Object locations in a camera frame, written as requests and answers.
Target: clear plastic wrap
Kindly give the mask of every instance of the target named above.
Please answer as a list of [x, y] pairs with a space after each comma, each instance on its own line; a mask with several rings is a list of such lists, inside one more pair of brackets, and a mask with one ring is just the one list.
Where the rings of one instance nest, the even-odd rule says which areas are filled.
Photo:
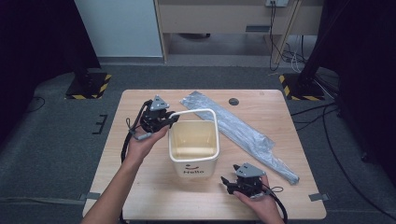
[[[212, 101], [198, 91], [194, 91], [180, 101], [189, 110], [210, 108], [218, 117], [219, 131], [233, 140], [238, 146], [258, 161], [278, 172], [287, 179], [291, 185], [299, 182], [297, 176], [289, 167], [272, 153], [275, 143], [262, 133], [259, 133], [237, 116]], [[207, 113], [196, 113], [201, 119], [212, 120]]]

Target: human hand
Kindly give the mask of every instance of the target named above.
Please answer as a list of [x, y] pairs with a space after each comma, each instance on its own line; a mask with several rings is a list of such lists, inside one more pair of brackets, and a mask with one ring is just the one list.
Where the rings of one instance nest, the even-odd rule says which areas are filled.
[[[158, 132], [153, 133], [150, 137], [143, 140], [136, 140], [133, 137], [129, 141], [128, 151], [125, 161], [142, 163], [143, 159], [150, 153], [154, 144], [163, 138], [169, 130], [169, 125], [161, 128]], [[141, 127], [136, 128], [136, 134], [146, 133]]]
[[[264, 188], [266, 188], [265, 186], [269, 187], [266, 175], [262, 175], [261, 180]], [[234, 191], [233, 195], [235, 195], [242, 203], [249, 206], [264, 223], [284, 223], [279, 211], [277, 210], [276, 202], [270, 195], [264, 195], [255, 199], [251, 199], [239, 191]]]

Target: wall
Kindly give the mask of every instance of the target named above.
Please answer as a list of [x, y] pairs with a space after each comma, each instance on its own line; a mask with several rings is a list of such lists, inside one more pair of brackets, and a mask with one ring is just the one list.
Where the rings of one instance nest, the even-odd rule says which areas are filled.
[[76, 0], [98, 57], [162, 57], [153, 1]]

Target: bucket handle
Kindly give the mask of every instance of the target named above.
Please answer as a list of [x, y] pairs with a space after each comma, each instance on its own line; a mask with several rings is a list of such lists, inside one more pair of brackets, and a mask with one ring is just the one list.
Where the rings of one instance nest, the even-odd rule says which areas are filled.
[[193, 110], [184, 110], [184, 111], [179, 111], [176, 113], [171, 114], [171, 116], [169, 117], [169, 119], [171, 119], [173, 116], [176, 115], [182, 115], [182, 114], [188, 114], [188, 113], [196, 113], [196, 112], [210, 112], [213, 115], [213, 121], [215, 122], [215, 126], [216, 126], [216, 132], [218, 131], [218, 119], [216, 117], [216, 113], [215, 111], [213, 111], [212, 109], [193, 109]]

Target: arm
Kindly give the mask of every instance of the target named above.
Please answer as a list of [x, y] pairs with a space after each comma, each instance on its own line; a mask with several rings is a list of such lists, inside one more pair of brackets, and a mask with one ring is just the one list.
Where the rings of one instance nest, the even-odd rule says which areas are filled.
[[125, 161], [81, 223], [114, 224], [118, 222], [120, 212], [143, 159], [149, 154], [154, 144], [165, 136], [167, 131], [168, 126], [154, 133], [150, 138], [141, 141], [131, 138]]
[[[262, 175], [261, 179], [265, 186], [269, 186], [266, 175]], [[249, 206], [262, 222], [267, 224], [283, 224], [283, 219], [277, 210], [276, 202], [271, 196], [265, 195], [257, 199], [250, 199], [248, 196], [238, 191], [234, 191], [233, 195], [242, 203]]]

